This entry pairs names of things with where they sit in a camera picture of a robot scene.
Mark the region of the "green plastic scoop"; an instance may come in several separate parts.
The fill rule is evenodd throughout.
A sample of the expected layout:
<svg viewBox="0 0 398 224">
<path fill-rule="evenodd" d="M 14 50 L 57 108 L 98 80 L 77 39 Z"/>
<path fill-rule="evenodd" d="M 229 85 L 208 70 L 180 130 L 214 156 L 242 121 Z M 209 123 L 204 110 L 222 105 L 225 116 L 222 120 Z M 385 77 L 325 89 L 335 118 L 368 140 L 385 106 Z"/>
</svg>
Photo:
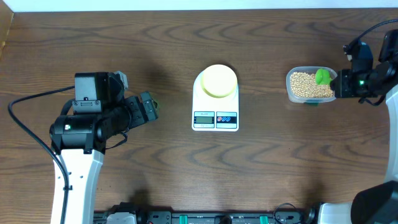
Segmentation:
<svg viewBox="0 0 398 224">
<path fill-rule="evenodd" d="M 315 83 L 317 85 L 329 85 L 332 81 L 327 69 L 319 68 L 315 74 Z"/>
</svg>

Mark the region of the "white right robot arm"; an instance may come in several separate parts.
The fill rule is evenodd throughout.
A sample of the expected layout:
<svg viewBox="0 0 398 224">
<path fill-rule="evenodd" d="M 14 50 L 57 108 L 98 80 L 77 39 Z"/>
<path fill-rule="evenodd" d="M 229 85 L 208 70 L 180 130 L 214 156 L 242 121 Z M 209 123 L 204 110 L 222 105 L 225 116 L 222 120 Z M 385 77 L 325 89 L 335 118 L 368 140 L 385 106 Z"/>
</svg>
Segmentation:
<svg viewBox="0 0 398 224">
<path fill-rule="evenodd" d="M 345 203 L 323 203 L 317 223 L 397 223 L 397 30 L 384 35 L 378 63 L 360 37 L 343 47 L 351 66 L 330 82 L 336 98 L 385 104 L 388 127 L 387 165 L 380 184 L 358 192 Z"/>
</svg>

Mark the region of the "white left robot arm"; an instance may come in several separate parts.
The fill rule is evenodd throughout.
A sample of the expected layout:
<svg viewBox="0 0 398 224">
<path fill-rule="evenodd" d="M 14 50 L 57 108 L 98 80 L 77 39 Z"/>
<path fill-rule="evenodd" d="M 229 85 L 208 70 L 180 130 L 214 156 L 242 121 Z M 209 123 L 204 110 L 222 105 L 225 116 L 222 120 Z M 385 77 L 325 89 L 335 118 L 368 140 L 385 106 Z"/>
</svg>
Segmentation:
<svg viewBox="0 0 398 224">
<path fill-rule="evenodd" d="M 52 223 L 92 223 L 106 141 L 159 117 L 149 92 L 126 98 L 127 88 L 122 72 L 75 74 L 75 97 L 50 127 L 58 159 Z"/>
</svg>

